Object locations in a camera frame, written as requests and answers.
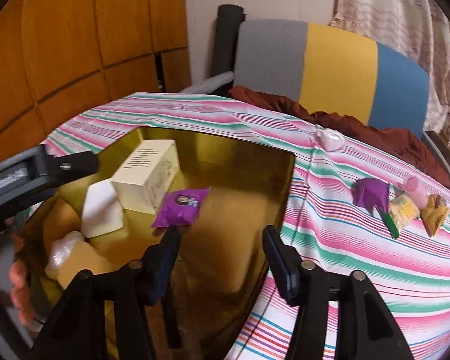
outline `wooden cabinet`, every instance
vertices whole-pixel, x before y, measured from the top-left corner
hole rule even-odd
[[[96,0],[95,9],[104,66],[153,52],[148,0]]]
[[[157,71],[167,91],[180,91],[188,64],[185,0],[9,0],[0,12],[0,161],[86,109],[157,92]]]
[[[135,92],[158,92],[153,55],[107,67],[105,77],[112,99],[120,99]]]

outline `finger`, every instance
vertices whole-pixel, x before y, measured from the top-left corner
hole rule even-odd
[[[13,243],[15,244],[15,253],[18,253],[23,247],[23,238],[17,237],[16,235],[10,235],[10,237],[13,239]]]
[[[10,267],[9,276],[13,286],[23,288],[26,285],[27,267],[22,261],[15,261]]]
[[[34,315],[34,309],[31,306],[27,306],[18,312],[18,319],[23,326],[27,326],[33,321]]]
[[[29,305],[30,290],[28,286],[25,286],[23,288],[13,288],[12,291],[10,291],[10,299],[17,309],[22,309],[25,306]]]

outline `brown cloth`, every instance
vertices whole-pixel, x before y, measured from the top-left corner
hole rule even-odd
[[[340,116],[336,113],[327,114],[321,111],[309,114],[304,107],[288,97],[255,92],[241,85],[230,89],[228,96],[263,109],[282,112],[324,128],[337,130],[347,137],[367,143],[413,165],[447,188],[450,187],[450,179],[445,170],[426,145],[406,128],[377,130],[374,127],[365,126],[349,115]]]

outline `chair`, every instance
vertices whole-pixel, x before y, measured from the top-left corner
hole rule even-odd
[[[408,128],[450,178],[450,167],[423,132],[428,75],[414,61],[371,39],[302,21],[244,21],[243,8],[221,5],[212,77],[183,93],[224,95],[243,85],[284,95],[309,112],[355,116],[376,128]]]

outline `small box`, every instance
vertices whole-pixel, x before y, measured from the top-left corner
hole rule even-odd
[[[123,208],[156,214],[179,169],[174,140],[148,139],[121,164],[111,182]]]

